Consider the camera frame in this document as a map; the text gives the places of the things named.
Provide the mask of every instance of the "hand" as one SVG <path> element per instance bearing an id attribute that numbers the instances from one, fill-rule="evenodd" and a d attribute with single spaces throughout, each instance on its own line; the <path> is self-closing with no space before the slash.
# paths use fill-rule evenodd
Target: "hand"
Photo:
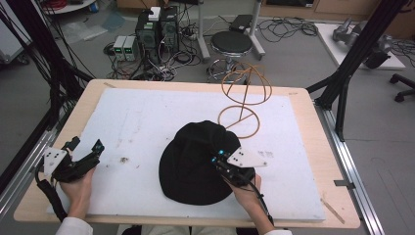
<path id="1" fill-rule="evenodd" d="M 85 219 L 89 209 L 94 171 L 95 167 L 89 170 L 81 179 L 72 183 L 61 182 L 61 188 L 70 201 L 68 217 Z"/>
<path id="2" fill-rule="evenodd" d="M 256 193 L 254 192 L 254 189 L 251 187 L 251 185 L 247 185 L 244 187 L 235 187 L 231 183 L 227 182 L 229 186 L 231 187 L 232 191 L 235 194 L 235 198 L 237 199 L 238 203 L 246 210 L 252 210 L 256 207 L 261 208 L 259 199 L 256 196 Z M 253 185 L 257 188 L 257 190 L 260 192 L 260 183 L 261 183 L 261 177 L 256 174 L 255 177 L 252 180 Z"/>
<path id="3" fill-rule="evenodd" d="M 268 220 L 267 215 L 262 209 L 260 201 L 254 192 L 251 185 L 244 187 L 235 187 L 227 182 L 235 194 L 238 203 L 247 211 L 250 218 L 253 220 L 256 230 L 259 234 L 265 234 L 274 230 L 274 225 Z M 253 185 L 260 192 L 261 177 L 256 174 L 252 180 Z"/>

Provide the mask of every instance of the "office chair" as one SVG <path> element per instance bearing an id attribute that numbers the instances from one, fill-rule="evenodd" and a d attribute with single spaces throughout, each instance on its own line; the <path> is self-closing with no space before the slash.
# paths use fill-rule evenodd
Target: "office chair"
<path id="1" fill-rule="evenodd" d="M 399 81 L 401 81 L 404 84 L 410 86 L 412 89 L 406 90 L 406 91 L 401 91 L 401 92 L 397 93 L 396 97 L 394 97 L 394 100 L 395 101 L 402 102 L 402 101 L 405 100 L 404 96 L 407 96 L 407 95 L 415 95 L 415 81 L 409 80 L 408 78 L 406 78 L 404 76 L 401 76 L 401 75 L 395 73 L 392 76 L 392 78 L 390 80 L 390 83 L 395 84 L 395 83 L 397 83 Z"/>
<path id="2" fill-rule="evenodd" d="M 223 77 L 233 71 L 243 71 L 244 66 L 233 58 L 246 56 L 253 49 L 251 39 L 244 33 L 237 31 L 216 33 L 210 40 L 210 46 L 214 52 L 225 56 L 225 59 L 216 60 L 207 68 L 207 82 L 211 78 L 222 80 Z"/>

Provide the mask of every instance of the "round stool seat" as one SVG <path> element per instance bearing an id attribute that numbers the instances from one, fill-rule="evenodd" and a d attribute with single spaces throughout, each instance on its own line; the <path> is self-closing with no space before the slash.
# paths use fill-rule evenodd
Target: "round stool seat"
<path id="1" fill-rule="evenodd" d="M 253 47 L 251 39 L 236 31 L 221 31 L 211 38 L 211 47 L 225 56 L 240 57 L 249 53 Z"/>

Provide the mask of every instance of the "white sleeve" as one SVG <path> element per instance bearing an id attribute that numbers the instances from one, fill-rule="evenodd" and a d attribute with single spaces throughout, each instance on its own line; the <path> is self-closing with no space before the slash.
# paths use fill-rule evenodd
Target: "white sleeve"
<path id="1" fill-rule="evenodd" d="M 56 235 L 92 235 L 92 231 L 92 227 L 82 219 L 66 217 Z"/>
<path id="2" fill-rule="evenodd" d="M 293 233 L 290 230 L 272 230 L 264 235 L 293 235 Z"/>

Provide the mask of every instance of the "chair wheel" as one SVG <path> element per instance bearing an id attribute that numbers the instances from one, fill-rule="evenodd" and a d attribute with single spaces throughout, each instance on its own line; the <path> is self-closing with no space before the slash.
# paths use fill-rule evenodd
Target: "chair wheel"
<path id="1" fill-rule="evenodd" d="M 399 80 L 396 77 L 392 76 L 391 80 L 390 80 L 390 83 L 395 84 L 397 82 L 399 82 Z"/>
<path id="2" fill-rule="evenodd" d="M 397 101 L 398 103 L 402 102 L 405 100 L 405 98 L 403 98 L 403 96 L 397 95 L 396 97 L 394 97 L 394 100 Z"/>

